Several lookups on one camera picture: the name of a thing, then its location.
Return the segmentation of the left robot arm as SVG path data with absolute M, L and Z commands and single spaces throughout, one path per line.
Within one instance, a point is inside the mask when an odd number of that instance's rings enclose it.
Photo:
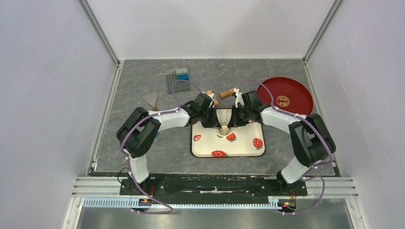
M 126 155 L 131 187 L 139 195 L 149 191 L 149 171 L 145 154 L 150 150 L 155 136 L 163 130 L 187 127 L 200 122 L 205 128 L 220 128 L 212 97 L 199 93 L 197 97 L 179 107 L 165 111 L 147 111 L 136 108 L 118 129 L 116 138 L 121 152 Z

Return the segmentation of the wooden dough roller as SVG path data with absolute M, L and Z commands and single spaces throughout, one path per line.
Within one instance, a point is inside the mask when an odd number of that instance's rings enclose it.
M 235 88 L 231 88 L 221 93 L 217 93 L 214 90 L 208 90 L 205 93 L 210 96 L 214 102 L 214 106 L 220 106 L 222 104 L 222 99 L 234 94 Z

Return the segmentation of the metal scraper wooden handle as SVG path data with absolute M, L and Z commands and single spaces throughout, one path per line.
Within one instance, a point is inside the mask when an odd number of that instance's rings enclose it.
M 142 97 L 144 99 L 144 101 L 149 104 L 150 106 L 152 106 L 152 110 L 153 111 L 158 111 L 157 107 L 156 107 L 156 102 L 157 102 L 157 98 L 158 98 L 158 92 L 154 91 L 151 92 L 149 94 L 146 94 Z

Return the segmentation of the metal ring cutter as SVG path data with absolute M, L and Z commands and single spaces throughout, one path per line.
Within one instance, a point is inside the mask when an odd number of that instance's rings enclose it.
M 226 136 L 230 134 L 231 128 L 229 128 L 227 125 L 221 125 L 221 128 L 218 129 L 218 132 L 220 135 Z

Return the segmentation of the white dough ball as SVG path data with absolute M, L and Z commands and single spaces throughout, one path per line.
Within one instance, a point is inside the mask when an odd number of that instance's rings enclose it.
M 228 127 L 227 128 L 220 128 L 220 129 L 216 130 L 216 132 L 217 132 L 216 135 L 219 138 L 223 138 L 223 137 L 226 137 L 226 136 L 232 134 L 234 132 L 234 130 L 235 130 L 235 128 L 228 128 Z

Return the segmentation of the red round plate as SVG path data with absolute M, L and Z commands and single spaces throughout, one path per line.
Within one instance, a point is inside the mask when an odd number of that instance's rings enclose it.
M 309 89 L 297 80 L 279 76 L 263 81 L 256 91 L 263 104 L 270 104 L 272 99 L 266 88 L 275 99 L 274 105 L 285 111 L 310 115 L 315 108 Z

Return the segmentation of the strawberry print enamel tray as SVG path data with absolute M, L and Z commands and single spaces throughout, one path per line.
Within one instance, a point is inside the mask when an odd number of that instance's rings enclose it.
M 231 109 L 216 110 L 221 125 L 227 125 Z M 234 127 L 232 134 L 219 138 L 216 128 L 204 128 L 200 122 L 191 127 L 191 153 L 195 157 L 258 157 L 265 151 L 262 126 L 249 122 L 246 126 Z

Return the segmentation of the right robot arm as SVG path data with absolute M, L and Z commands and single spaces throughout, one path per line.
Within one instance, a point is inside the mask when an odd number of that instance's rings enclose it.
M 267 125 L 290 135 L 294 157 L 277 174 L 276 189 L 287 195 L 295 183 L 313 168 L 333 161 L 336 145 L 318 114 L 308 116 L 293 114 L 271 104 L 262 104 L 255 90 L 241 93 L 234 89 L 235 104 L 231 108 L 228 127 L 242 127 L 250 122 Z

